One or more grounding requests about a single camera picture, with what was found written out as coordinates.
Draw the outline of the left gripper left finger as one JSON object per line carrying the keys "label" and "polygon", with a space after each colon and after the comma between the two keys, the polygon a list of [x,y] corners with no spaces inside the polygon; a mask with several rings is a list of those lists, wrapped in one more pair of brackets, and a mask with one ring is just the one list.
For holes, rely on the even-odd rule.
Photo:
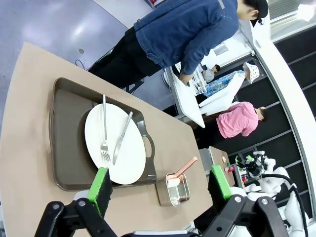
{"label": "left gripper left finger", "polygon": [[85,229],[91,237],[115,237],[115,232],[104,220],[112,183],[108,168],[99,168],[88,190],[87,197],[64,205],[60,201],[47,204],[39,225],[38,237],[72,237],[76,230]]}

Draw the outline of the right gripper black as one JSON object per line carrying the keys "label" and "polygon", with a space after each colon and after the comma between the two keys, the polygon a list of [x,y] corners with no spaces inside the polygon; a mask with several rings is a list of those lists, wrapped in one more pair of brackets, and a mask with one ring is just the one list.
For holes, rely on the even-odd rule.
{"label": "right gripper black", "polygon": [[250,162],[249,164],[246,165],[246,169],[248,172],[248,175],[250,177],[258,177],[262,173],[262,164],[261,164],[261,155],[255,155],[255,162],[254,158],[250,155],[248,155],[247,160]]}

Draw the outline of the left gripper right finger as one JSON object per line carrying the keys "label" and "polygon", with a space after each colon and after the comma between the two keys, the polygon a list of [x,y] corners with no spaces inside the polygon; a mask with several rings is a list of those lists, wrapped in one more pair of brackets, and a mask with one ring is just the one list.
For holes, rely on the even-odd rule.
{"label": "left gripper right finger", "polygon": [[232,194],[221,166],[214,165],[208,190],[218,214],[202,234],[203,237],[287,237],[278,208],[271,197],[255,201]]}

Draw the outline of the person's right hand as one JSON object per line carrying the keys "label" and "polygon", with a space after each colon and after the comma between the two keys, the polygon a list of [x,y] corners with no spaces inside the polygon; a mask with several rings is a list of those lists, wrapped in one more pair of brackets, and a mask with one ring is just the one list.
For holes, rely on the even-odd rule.
{"label": "person's right hand", "polygon": [[190,86],[189,81],[192,79],[192,77],[193,75],[180,74],[178,78],[185,86]]}

